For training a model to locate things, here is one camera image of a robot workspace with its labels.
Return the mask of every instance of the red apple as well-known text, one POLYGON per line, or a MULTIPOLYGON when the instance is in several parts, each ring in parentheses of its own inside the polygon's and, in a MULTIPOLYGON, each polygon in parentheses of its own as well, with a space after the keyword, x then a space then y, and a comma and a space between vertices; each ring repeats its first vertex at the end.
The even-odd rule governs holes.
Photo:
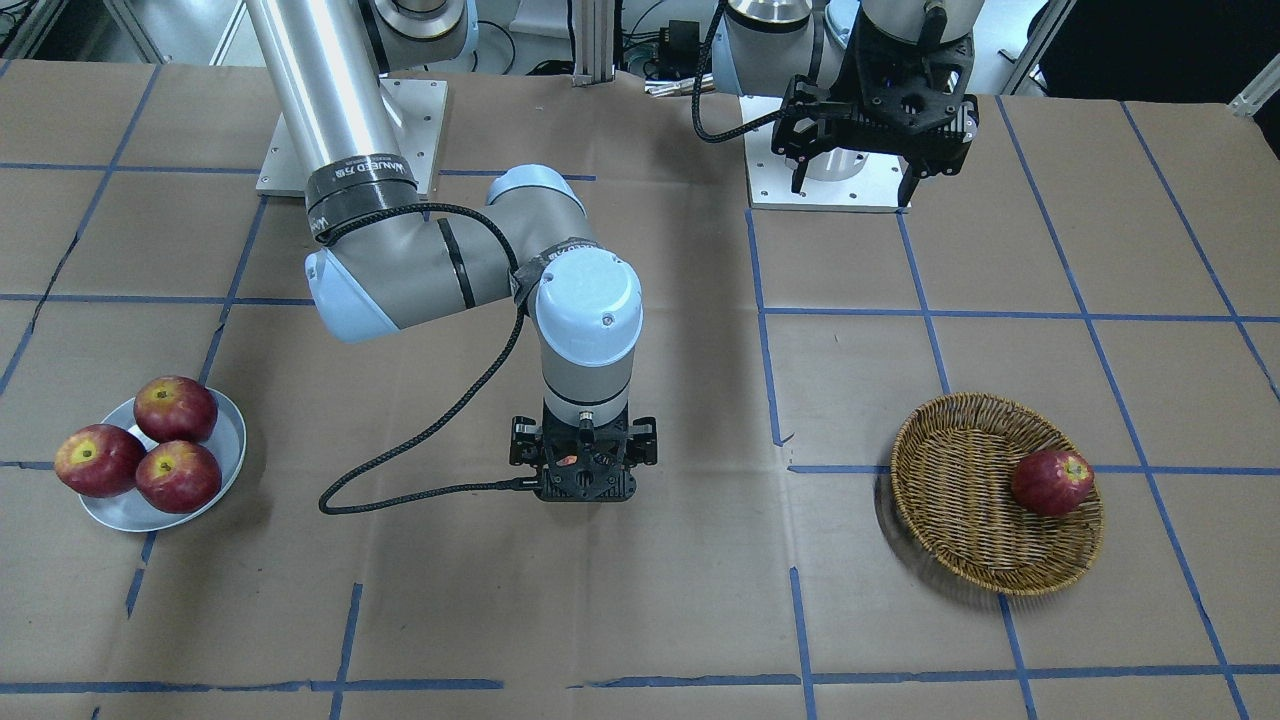
POLYGON ((223 487, 218 459, 206 447, 184 439, 163 442, 142 459, 138 492, 163 512, 195 512, 223 487))
POLYGON ((133 419, 156 442, 205 442, 218 423, 218 400, 209 388, 182 375, 163 375, 133 398, 133 419))
POLYGON ((124 428, 96 424, 72 433, 54 455, 54 474, 88 497, 115 497, 133 489, 133 473, 147 451, 124 428))
POLYGON ((1092 488, 1093 468, 1066 450, 1033 452, 1014 469, 1014 500, 1041 515, 1066 515, 1084 502, 1092 488))

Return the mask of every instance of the wicker basket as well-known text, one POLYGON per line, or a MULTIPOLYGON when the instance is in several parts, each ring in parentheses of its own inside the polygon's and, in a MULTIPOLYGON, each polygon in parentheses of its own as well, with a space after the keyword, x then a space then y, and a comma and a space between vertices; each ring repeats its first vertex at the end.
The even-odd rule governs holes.
POLYGON ((1076 451, 1039 414, 984 393, 915 409, 893 441, 897 512, 938 562, 989 591, 1050 593, 1078 580, 1102 547, 1097 486, 1070 514, 1046 518, 1014 501, 1018 461, 1043 448, 1076 451))

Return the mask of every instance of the white plate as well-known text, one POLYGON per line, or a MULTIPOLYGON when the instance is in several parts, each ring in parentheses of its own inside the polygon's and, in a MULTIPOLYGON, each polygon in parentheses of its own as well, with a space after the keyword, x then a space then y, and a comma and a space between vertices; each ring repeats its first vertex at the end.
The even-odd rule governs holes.
MULTIPOLYGON (((214 398, 218 400, 218 423, 214 425, 214 434, 200 445, 214 454, 214 457, 218 459, 218 466, 223 470, 223 488, 218 491, 218 495, 200 510, 179 514, 156 510, 137 488, 115 497, 81 496, 81 505, 95 520, 108 528, 127 533, 150 533, 192 520, 227 495, 232 483, 236 482, 236 475, 239 475, 241 465, 244 464, 244 416, 241 415, 239 407, 229 397, 214 388, 209 388, 209 392, 212 392, 214 398)), ((137 423, 133 421, 133 400, 124 401, 110 415, 102 418, 102 421, 129 430, 133 437, 142 441, 142 446, 147 451, 159 445, 143 434, 137 423)))

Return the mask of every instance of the plate of apples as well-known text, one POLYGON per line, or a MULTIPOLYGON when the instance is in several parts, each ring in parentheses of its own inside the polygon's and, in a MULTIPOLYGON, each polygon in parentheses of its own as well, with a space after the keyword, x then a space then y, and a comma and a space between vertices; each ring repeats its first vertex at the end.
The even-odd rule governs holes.
POLYGON ((244 416, 229 397, 163 375, 68 437, 54 473, 99 523, 147 533, 191 521, 221 500, 244 445, 244 416))

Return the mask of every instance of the robotic arm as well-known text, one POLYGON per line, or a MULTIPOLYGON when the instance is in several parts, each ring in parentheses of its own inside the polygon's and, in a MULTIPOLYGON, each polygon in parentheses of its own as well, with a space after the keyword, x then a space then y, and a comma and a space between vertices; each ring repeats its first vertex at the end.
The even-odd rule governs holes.
POLYGON ((426 61, 403 49, 410 33, 452 56, 466 47, 460 33, 474 6, 251 0, 248 9, 311 173, 307 220, 324 247, 305 270, 329 331, 361 342, 513 296, 538 328, 544 379, 541 423, 512 423, 511 464, 538 470, 517 489, 547 501, 631 497, 630 469, 657 462, 655 421, 628 423, 644 315, 635 270, 600 246, 581 201, 549 168, 507 172, 484 214, 420 204, 384 106, 378 72, 388 59, 426 61), (424 210, 451 215, 428 220, 424 210))
MULTIPOLYGON (((810 10, 805 0, 719 0, 703 58, 716 54, 719 90, 777 95, 785 87, 768 118, 772 151, 792 168, 792 192, 819 155, 882 152, 906 160, 897 193, 906 206, 920 179, 959 173, 977 136, 977 99, 965 88, 982 3, 832 0, 828 9, 818 0, 810 10), (854 14, 850 8, 851 28, 824 23, 831 10, 854 14), (717 41, 722 15, 728 23, 717 41), (823 68, 823 49, 833 45, 842 45, 844 58, 838 69, 823 68)), ((733 136, 708 136, 696 114, 695 126, 712 142, 733 136)))

